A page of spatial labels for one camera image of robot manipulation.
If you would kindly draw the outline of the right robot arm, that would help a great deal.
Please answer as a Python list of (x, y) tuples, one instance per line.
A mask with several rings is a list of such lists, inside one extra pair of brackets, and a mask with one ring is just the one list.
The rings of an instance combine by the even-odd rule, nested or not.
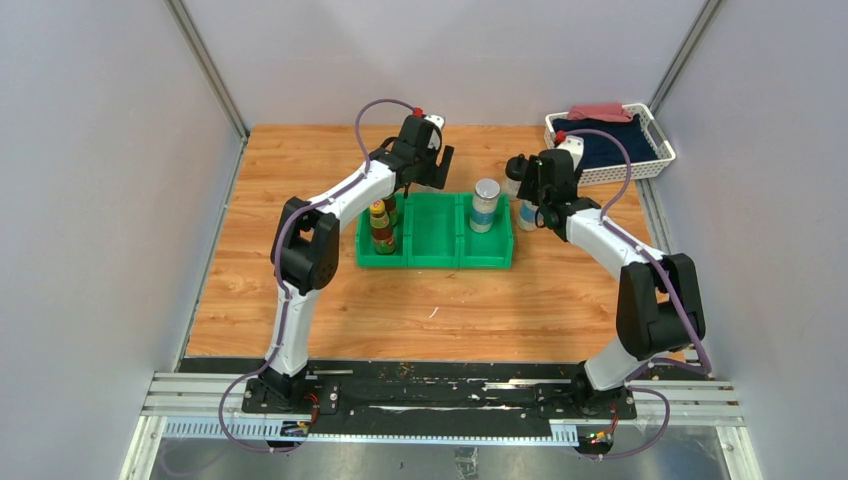
[(519, 183), (518, 199), (536, 207), (541, 226), (590, 255), (618, 283), (616, 335), (579, 364), (571, 381), (575, 411), (596, 417), (649, 363), (665, 363), (670, 352), (701, 346), (706, 321), (695, 263), (639, 241), (599, 203), (580, 195), (566, 150), (519, 155), (507, 170)]

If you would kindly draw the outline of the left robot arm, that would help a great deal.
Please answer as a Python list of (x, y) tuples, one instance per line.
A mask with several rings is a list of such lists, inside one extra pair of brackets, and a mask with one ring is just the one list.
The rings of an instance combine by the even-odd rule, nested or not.
[(336, 186), (285, 203), (271, 252), (278, 283), (275, 326), (259, 375), (279, 411), (293, 413), (305, 403), (300, 378), (309, 332), (317, 301), (338, 269), (342, 231), (375, 201), (411, 184), (444, 187), (453, 155), (443, 142), (444, 125), (441, 116), (414, 112), (390, 143), (366, 153)]

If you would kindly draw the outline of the right black-spout seasoning jar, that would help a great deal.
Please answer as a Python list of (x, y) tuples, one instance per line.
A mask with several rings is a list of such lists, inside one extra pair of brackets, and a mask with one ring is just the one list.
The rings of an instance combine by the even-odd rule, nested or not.
[(524, 177), (528, 160), (524, 154), (511, 157), (504, 167), (504, 179), (501, 182), (502, 191), (510, 201), (517, 199), (518, 190)]

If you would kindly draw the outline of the silver-lid jar in bin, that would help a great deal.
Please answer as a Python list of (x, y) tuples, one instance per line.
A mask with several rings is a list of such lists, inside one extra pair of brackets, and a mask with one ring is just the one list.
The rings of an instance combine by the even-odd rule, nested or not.
[(469, 226), (476, 233), (486, 233), (494, 222), (501, 194), (499, 183), (492, 178), (482, 178), (474, 186)]

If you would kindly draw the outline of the green three-compartment plastic bin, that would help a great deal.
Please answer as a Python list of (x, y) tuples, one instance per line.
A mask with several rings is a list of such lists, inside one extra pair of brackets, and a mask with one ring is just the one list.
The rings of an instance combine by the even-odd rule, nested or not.
[(489, 231), (471, 229), (471, 193), (395, 195), (399, 214), (396, 251), (379, 254), (370, 233), (369, 212), (359, 217), (356, 263), (362, 268), (509, 269), (514, 234), (508, 197), (500, 196)]

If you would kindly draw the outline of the white perforated plastic basket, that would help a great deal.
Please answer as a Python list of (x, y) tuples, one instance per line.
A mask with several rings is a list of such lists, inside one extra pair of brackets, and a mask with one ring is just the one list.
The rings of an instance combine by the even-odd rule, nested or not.
[(670, 141), (647, 105), (625, 104), (633, 114), (629, 123), (597, 120), (572, 121), (568, 112), (545, 116), (544, 140), (554, 147), (557, 131), (582, 137), (585, 150), (580, 162), (582, 186), (649, 179), (658, 176), (676, 159)]

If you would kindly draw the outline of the pink folded cloth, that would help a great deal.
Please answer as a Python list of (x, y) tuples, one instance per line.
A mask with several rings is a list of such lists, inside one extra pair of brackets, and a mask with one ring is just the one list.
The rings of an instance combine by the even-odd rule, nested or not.
[(633, 114), (620, 103), (581, 104), (571, 107), (567, 119), (572, 121), (597, 120), (606, 123), (629, 123)]

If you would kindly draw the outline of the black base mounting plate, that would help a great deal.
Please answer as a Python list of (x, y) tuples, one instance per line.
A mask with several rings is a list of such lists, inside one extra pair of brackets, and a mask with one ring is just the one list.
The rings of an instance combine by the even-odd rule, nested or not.
[(623, 427), (706, 425), (726, 387), (669, 366), (586, 396), (573, 363), (313, 359), (288, 394), (259, 358), (196, 357), (157, 376), (149, 406), (201, 435), (284, 443), (607, 444)]

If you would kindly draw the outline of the aluminium rail frame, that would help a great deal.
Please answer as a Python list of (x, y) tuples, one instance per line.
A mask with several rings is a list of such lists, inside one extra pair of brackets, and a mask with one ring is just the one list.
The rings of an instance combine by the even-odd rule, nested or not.
[(713, 380), (634, 380), (610, 406), (578, 409), (563, 379), (407, 378), (369, 385), (350, 372), (307, 379), (295, 407), (229, 374), (158, 373), (122, 468), (125, 479), (152, 474), (165, 438), (235, 439), (267, 453), (290, 443), (387, 443), (576, 447), (610, 442), (626, 426), (713, 430), (734, 479), (762, 473), (732, 386)]

